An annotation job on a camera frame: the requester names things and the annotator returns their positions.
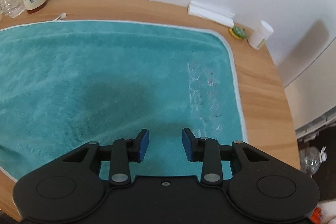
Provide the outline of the white box by wall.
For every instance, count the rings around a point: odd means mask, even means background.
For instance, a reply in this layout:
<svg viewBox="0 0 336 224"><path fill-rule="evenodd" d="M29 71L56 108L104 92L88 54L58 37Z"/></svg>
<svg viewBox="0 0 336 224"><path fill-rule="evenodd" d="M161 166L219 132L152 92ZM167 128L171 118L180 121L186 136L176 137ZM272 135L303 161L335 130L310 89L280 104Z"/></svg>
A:
<svg viewBox="0 0 336 224"><path fill-rule="evenodd" d="M188 5L188 14L197 16L226 27L234 26L235 13L227 7L218 7L214 5L191 1Z"/></svg>

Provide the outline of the small white bottle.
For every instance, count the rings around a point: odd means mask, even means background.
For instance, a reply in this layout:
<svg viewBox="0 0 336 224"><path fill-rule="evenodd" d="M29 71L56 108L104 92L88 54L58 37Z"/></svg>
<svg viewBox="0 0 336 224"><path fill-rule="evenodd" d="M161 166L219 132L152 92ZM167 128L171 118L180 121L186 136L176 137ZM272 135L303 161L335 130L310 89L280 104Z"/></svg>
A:
<svg viewBox="0 0 336 224"><path fill-rule="evenodd" d="M261 20L257 28L248 37L248 44L255 50L259 50L269 37L273 34L274 30L270 24Z"/></svg>

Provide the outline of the small green yellow object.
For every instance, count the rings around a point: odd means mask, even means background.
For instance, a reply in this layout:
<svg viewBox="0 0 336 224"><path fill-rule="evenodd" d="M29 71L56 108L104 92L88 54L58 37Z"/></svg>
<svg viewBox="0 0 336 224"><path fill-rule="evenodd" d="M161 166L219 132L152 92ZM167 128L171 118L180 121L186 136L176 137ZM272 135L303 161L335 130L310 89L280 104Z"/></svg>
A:
<svg viewBox="0 0 336 224"><path fill-rule="evenodd" d="M228 32L232 37L234 37L235 39L238 39L238 40L242 40L242 39L245 39L247 37L245 29L237 27L237 26L229 28Z"/></svg>

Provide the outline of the teal microfiber towel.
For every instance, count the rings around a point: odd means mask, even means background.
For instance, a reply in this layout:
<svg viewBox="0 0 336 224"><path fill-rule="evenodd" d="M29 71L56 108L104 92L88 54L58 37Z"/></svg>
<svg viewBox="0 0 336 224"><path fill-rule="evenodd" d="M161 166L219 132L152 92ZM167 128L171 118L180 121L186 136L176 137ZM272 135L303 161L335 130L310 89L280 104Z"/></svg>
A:
<svg viewBox="0 0 336 224"><path fill-rule="evenodd" d="M1 170L12 180L84 143L149 131L132 175L200 175L182 130L247 141L233 53L219 33L112 20L1 30Z"/></svg>

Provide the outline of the clear plastic bottle on floor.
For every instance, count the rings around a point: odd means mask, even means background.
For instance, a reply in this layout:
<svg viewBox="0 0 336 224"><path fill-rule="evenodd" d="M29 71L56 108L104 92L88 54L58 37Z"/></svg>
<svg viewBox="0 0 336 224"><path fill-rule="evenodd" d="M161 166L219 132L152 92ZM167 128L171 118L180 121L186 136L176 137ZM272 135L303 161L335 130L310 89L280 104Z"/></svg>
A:
<svg viewBox="0 0 336 224"><path fill-rule="evenodd" d="M299 151L300 170L312 177L317 173L321 164L327 160L326 147L321 150L316 147L306 147Z"/></svg>

